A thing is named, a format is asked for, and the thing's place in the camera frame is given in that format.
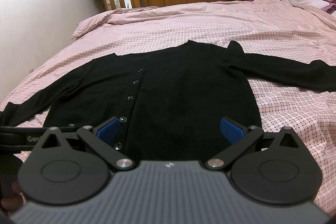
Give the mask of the person's left hand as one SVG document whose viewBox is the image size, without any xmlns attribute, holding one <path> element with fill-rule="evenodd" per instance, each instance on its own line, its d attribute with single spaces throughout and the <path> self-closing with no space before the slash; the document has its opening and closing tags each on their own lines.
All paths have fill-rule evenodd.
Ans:
<svg viewBox="0 0 336 224">
<path fill-rule="evenodd" d="M 8 217 L 21 209 L 24 204 L 22 190 L 19 183 L 17 181 L 13 181 L 11 188 L 14 192 L 14 196 L 1 199 L 1 212 Z"/>
</svg>

